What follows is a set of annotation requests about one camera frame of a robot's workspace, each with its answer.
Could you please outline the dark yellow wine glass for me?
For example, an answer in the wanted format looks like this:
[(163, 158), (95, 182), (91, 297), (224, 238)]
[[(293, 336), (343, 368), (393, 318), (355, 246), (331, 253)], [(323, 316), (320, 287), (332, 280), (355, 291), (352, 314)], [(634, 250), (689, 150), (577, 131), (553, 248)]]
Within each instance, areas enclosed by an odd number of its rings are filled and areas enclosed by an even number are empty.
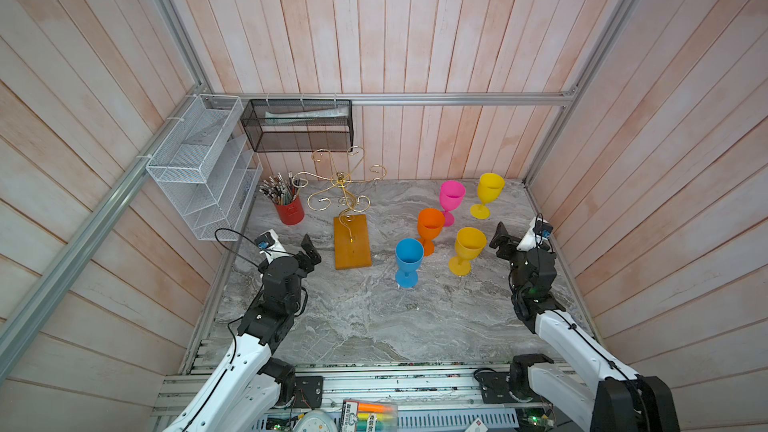
[(467, 276), (472, 270), (471, 262), (480, 255), (486, 244), (487, 238), (479, 229), (460, 229), (455, 242), (456, 255), (449, 261), (449, 270), (456, 276)]

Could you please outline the light yellow wine glass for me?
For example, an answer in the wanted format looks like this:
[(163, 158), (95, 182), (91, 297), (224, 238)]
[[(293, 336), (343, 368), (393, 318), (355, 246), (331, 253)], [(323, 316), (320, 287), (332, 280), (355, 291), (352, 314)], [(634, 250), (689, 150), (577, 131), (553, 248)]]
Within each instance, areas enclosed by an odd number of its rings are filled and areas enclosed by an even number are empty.
[(488, 204), (495, 201), (505, 187), (505, 179), (496, 173), (484, 173), (481, 175), (477, 187), (479, 204), (472, 205), (470, 214), (472, 217), (485, 220), (490, 217)]

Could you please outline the pink wine glass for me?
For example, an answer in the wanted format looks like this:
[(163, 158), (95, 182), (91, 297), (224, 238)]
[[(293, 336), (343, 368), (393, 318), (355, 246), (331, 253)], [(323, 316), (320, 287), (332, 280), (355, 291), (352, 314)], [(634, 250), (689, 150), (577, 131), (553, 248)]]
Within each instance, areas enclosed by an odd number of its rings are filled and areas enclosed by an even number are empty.
[(443, 209), (445, 227), (450, 227), (454, 224), (455, 218), (452, 212), (461, 205), (465, 194), (465, 186), (458, 181), (448, 180), (442, 183), (440, 188), (439, 201), (440, 206)]

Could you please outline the orange wine glass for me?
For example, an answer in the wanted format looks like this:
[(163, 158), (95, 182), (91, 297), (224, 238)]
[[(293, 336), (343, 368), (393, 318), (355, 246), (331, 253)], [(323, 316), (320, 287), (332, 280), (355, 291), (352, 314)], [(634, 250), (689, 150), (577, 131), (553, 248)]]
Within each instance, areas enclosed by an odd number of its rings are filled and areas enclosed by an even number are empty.
[(430, 256), (435, 251), (434, 240), (439, 236), (445, 224), (445, 217), (441, 210), (435, 208), (423, 209), (417, 220), (419, 242), (424, 249), (424, 256)]

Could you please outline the blue wine glass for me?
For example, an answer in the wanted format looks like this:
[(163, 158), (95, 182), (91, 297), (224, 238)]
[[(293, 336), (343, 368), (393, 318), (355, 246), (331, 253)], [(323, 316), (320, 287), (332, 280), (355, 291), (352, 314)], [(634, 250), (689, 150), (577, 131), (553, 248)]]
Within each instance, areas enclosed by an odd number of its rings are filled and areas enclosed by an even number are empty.
[(424, 258), (423, 245), (416, 239), (401, 240), (395, 248), (395, 280), (401, 288), (413, 288), (419, 280), (418, 269)]

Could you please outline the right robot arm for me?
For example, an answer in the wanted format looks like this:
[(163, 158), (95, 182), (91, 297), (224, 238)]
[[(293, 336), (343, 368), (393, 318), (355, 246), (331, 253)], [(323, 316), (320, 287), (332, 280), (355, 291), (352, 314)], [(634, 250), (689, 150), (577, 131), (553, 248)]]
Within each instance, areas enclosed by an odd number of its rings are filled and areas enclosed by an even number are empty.
[(540, 216), (521, 238), (499, 223), (489, 246), (510, 265), (508, 283), (518, 320), (553, 347), (578, 377), (565, 376), (544, 354), (517, 355), (508, 375), (510, 396), (518, 401), (544, 398), (584, 431), (679, 430), (666, 383), (640, 374), (609, 353), (554, 297), (551, 286), (557, 271), (551, 232)]

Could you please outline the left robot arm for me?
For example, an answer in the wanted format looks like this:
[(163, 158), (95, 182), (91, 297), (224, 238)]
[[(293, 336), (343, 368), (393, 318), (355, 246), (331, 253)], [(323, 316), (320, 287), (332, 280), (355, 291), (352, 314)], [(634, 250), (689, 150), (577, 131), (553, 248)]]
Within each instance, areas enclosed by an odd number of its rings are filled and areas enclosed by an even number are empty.
[(261, 288), (236, 320), (225, 356), (168, 431), (251, 431), (271, 408), (294, 400), (295, 367), (273, 353), (306, 310), (302, 280), (322, 258), (309, 235), (296, 253), (281, 250), (271, 231), (254, 244), (266, 254), (257, 265)]

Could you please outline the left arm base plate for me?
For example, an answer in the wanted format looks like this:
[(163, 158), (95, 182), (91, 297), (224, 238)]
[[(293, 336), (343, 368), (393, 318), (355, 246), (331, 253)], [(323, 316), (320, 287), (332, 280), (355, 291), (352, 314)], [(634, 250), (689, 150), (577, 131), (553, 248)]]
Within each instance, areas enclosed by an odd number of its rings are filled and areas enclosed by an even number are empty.
[(298, 376), (278, 382), (268, 375), (257, 375), (246, 387), (244, 402), (251, 408), (320, 408), (324, 378), (320, 375)]

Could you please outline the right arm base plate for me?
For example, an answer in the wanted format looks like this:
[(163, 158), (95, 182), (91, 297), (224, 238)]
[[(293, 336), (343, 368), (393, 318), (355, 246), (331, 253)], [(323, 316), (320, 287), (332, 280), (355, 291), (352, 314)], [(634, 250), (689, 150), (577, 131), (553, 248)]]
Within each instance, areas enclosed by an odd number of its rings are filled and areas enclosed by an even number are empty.
[(553, 402), (533, 391), (531, 368), (500, 372), (491, 368), (479, 368), (473, 372), (485, 404), (527, 404), (532, 402), (552, 405)]

